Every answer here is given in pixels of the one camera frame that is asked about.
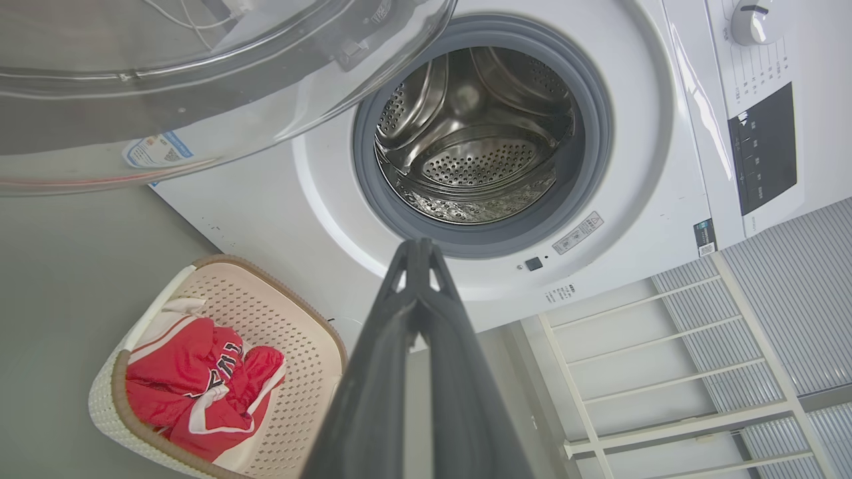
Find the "clothing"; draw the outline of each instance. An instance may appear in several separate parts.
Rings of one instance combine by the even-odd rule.
[[[203,304],[182,298],[163,307],[130,354],[126,388],[143,423],[212,462],[255,433],[286,364],[280,351],[245,352],[233,329],[193,315]]]

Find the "laundry basket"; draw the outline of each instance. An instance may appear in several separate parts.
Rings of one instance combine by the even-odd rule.
[[[127,400],[124,378],[130,351],[163,305],[178,297],[206,299],[197,315],[232,327],[252,346],[275,347],[287,362],[285,381],[273,390],[257,433],[238,446],[239,454],[215,463],[156,434],[136,417]],[[346,361],[340,337],[300,297],[241,258],[207,257],[184,268],[112,352],[89,392],[89,414],[114,441],[190,476],[298,477]]]

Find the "white front-loading washing machine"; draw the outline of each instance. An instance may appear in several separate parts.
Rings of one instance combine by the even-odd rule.
[[[375,43],[331,34],[340,55],[281,92],[98,151],[140,182],[307,130],[153,187],[344,336],[357,336],[403,239],[440,245],[481,331],[693,261],[803,201],[794,30],[779,23],[747,46],[730,30],[762,10],[459,0],[435,38],[451,3],[363,4],[364,25],[407,6],[400,21],[417,27]]]

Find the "open glass door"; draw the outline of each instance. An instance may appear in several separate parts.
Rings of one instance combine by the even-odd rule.
[[[34,0],[0,7],[0,194],[155,182],[353,106],[455,0]]]

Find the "gray floor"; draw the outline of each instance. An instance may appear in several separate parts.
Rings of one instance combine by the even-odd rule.
[[[185,477],[103,436],[89,419],[87,396],[154,296],[216,248],[148,188],[2,198],[0,225],[0,476]],[[498,330],[480,335],[536,477],[556,479],[505,338]],[[429,407],[428,370],[428,353],[411,356],[411,479],[431,477],[429,424],[419,414]]]

